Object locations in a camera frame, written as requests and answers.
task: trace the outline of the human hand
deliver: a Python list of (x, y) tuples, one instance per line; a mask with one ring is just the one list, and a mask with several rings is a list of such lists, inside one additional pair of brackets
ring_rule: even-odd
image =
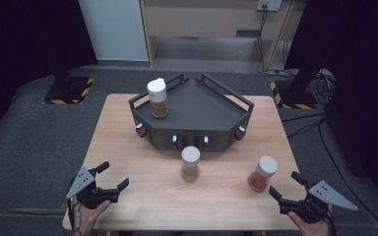
[(80, 227), (79, 229), (76, 229), (73, 232), (74, 236), (88, 236), (91, 234), (92, 230), (95, 227), (97, 218), (109, 207), (110, 201), (105, 201), (101, 203), (97, 208), (95, 209), (89, 209), (85, 206), (82, 206), (80, 203), (76, 204), (74, 207), (75, 216), (74, 216), (74, 222), (76, 224), (76, 216), (78, 215), (78, 212), (80, 213)]
[[(333, 207), (328, 205), (328, 209), (329, 215), (331, 215)], [(287, 215), (299, 228), (302, 236), (330, 236), (331, 224), (327, 218), (316, 223), (306, 223), (293, 211), (288, 212)]]

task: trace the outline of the white wall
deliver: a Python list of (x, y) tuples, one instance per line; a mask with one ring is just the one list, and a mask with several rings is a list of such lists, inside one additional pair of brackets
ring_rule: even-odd
[(79, 0), (97, 60), (149, 61), (140, 1)]

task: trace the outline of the white lid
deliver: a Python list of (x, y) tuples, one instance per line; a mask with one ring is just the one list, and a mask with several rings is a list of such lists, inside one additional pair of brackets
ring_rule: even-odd
[(200, 157), (201, 152), (196, 147), (188, 146), (182, 151), (182, 161), (185, 166), (195, 167)]
[(260, 158), (256, 168), (257, 172), (264, 177), (272, 177), (278, 169), (278, 162), (273, 157), (266, 155)]
[(161, 102), (167, 97), (165, 82), (162, 78), (150, 81), (147, 84), (147, 90), (149, 91), (149, 98), (151, 101)]

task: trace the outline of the power strip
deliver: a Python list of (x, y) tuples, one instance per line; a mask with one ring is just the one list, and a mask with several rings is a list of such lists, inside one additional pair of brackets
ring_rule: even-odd
[(259, 0), (259, 3), (257, 4), (257, 10), (258, 11), (265, 11), (269, 12), (276, 12), (281, 7), (282, 0)]

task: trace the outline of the yellow and black hazard tape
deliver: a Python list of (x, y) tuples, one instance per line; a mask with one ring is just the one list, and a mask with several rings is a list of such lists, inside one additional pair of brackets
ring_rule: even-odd
[(91, 85), (94, 82), (94, 79), (88, 79), (88, 82), (82, 91), (82, 95), (79, 99), (45, 99), (43, 103), (45, 104), (56, 104), (56, 105), (64, 105), (64, 104), (81, 104), (84, 100), (86, 95), (88, 95), (89, 90), (91, 89)]
[(270, 87), (275, 97), (275, 103), (278, 108), (287, 108), (287, 109), (317, 109), (316, 105), (313, 104), (284, 104), (282, 101), (281, 95), (279, 94), (278, 88), (274, 82), (270, 83)]

